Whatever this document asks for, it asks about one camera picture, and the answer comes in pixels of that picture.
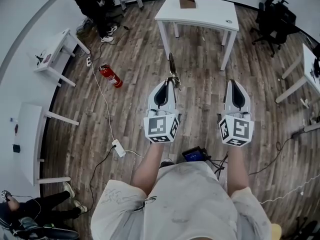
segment floor board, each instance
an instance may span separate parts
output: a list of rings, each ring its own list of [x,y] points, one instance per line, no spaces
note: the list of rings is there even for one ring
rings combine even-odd
[[[98,82],[109,104],[113,134],[125,149],[144,155],[149,141],[144,136],[143,117],[151,90],[169,75],[169,63],[154,17],[163,1],[150,1],[142,11],[136,5],[128,7],[122,24],[130,27],[126,33],[120,28],[114,34],[116,45],[101,46],[98,34],[88,43],[91,47],[94,69],[110,64],[123,80],[119,89],[108,84],[97,73]],[[304,120],[312,112],[318,114],[318,106],[306,110],[300,98],[309,101],[316,93],[306,84],[280,104],[275,98],[291,86],[303,74],[299,65],[286,80],[279,80],[283,72],[302,51],[302,43],[308,44],[300,34],[292,34],[274,58],[267,43],[251,44],[258,38],[250,33],[256,27],[257,12],[236,7],[240,31],[231,51],[224,72],[220,71],[225,48],[221,46],[223,32],[195,26],[181,26],[180,38],[175,38],[174,29],[169,30],[171,51],[180,74],[182,89],[178,96],[178,109],[182,113],[181,125],[175,141],[165,148],[163,157],[183,161],[181,153],[195,146],[206,147],[213,159],[225,156],[227,147],[222,144],[217,126],[217,113],[224,108],[223,98],[229,79],[239,81],[251,98],[252,119],[255,122],[252,142],[245,148],[246,166],[250,173],[270,163],[277,155],[276,143],[281,144],[291,134],[303,127]],[[53,112],[80,122],[71,125],[50,119],[45,140],[44,177],[70,176],[76,198],[89,208],[92,196],[89,181],[95,165],[108,153],[112,137],[108,123],[107,106],[86,66],[86,56],[72,60],[65,76],[76,83],[71,87],[63,83],[53,106]],[[318,131],[305,133],[296,140],[289,140],[278,160],[268,169],[250,176],[252,192],[260,202],[283,196],[319,174],[320,157]],[[133,153],[119,158],[112,151],[106,161],[96,170],[92,181],[95,207],[109,179],[130,183],[132,173],[141,158]],[[295,226],[297,216],[319,219],[320,180],[316,179],[285,199],[263,205],[272,223],[288,232]],[[43,186],[45,196],[62,189],[62,184]],[[72,207],[66,201],[58,209]],[[93,211],[68,221],[81,235],[90,239],[90,220]]]

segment white table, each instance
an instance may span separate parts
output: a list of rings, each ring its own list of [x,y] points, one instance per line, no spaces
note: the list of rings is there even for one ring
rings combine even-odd
[[[62,117],[52,112],[45,112],[41,106],[22,103],[17,119],[18,131],[14,139],[14,144],[20,145],[20,153],[13,153],[17,164],[34,186],[35,184],[56,183],[70,181],[70,177],[40,178],[40,159],[44,123],[46,117],[64,119],[63,121],[79,125],[71,119]]]
[[[179,0],[166,0],[154,19],[157,21],[165,50],[169,60],[170,45],[167,36],[168,23],[172,22],[175,37],[179,37],[178,25],[192,25],[204,28],[224,30],[221,45],[224,46],[230,33],[226,51],[221,64],[224,71],[239,31],[235,5],[222,0],[195,0],[196,8],[181,9]]]
[[[71,38],[73,38],[76,41],[76,43],[85,51],[86,54],[90,54],[90,51],[88,50],[88,48],[73,33],[70,32],[69,28],[67,28],[66,30],[56,34],[55,36],[48,37],[48,39],[43,42],[44,43],[43,50],[45,51],[45,54],[43,56],[43,61],[37,66],[34,72],[48,70],[49,72],[56,75],[59,79],[62,79],[69,85],[75,87],[76,84],[74,82],[70,81],[68,78],[66,78],[61,73],[57,72],[54,68],[51,67],[51,64],[55,61],[57,55],[61,50],[64,50],[66,53],[68,53],[72,57],[76,56],[72,52],[72,50],[70,50],[68,47],[64,45],[64,42],[67,39],[67,36],[70,36]],[[48,55],[50,55],[50,58],[48,59],[48,61],[46,61],[46,57]]]
[[[279,97],[275,99],[276,103],[282,102],[286,99],[289,95],[293,94],[296,90],[298,90],[301,86],[303,86],[306,82],[309,82],[313,86],[316,92],[320,94],[320,77],[312,77],[310,71],[314,71],[314,62],[316,56],[313,52],[303,44],[303,53],[300,54],[293,64],[283,73],[281,76],[282,79],[285,79],[296,67],[300,62],[303,62],[303,76],[296,81],[288,90],[282,93]]]

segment cardboard box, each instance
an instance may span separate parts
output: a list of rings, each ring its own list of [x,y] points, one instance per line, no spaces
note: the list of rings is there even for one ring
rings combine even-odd
[[[196,2],[195,0],[179,0],[181,9],[195,9]]]

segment man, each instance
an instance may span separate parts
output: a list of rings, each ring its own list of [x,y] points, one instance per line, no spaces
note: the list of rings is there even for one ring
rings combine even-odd
[[[114,40],[112,34],[117,30],[117,26],[110,27],[106,21],[106,13],[99,6],[97,0],[75,0],[81,12],[93,20],[98,29],[101,42],[109,43]]]
[[[23,217],[30,217],[41,227],[45,224],[61,225],[68,219],[76,219],[80,214],[88,211],[87,207],[74,200],[75,208],[66,211],[52,210],[58,204],[68,198],[74,198],[75,192],[67,183],[63,183],[64,191],[47,197],[30,199],[27,202],[18,202],[12,196],[8,196],[9,201],[0,203],[0,218],[8,224],[17,224]]]
[[[240,147],[229,149],[227,193],[203,161],[159,169],[163,150],[151,144],[131,185],[109,180],[92,216],[94,240],[271,239]]]

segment fire extinguisher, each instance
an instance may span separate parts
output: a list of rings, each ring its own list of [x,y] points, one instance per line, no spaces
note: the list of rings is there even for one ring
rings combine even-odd
[[[115,88],[120,88],[123,84],[122,80],[116,75],[116,73],[111,69],[107,64],[99,67],[99,72],[103,75],[108,81],[115,86]]]

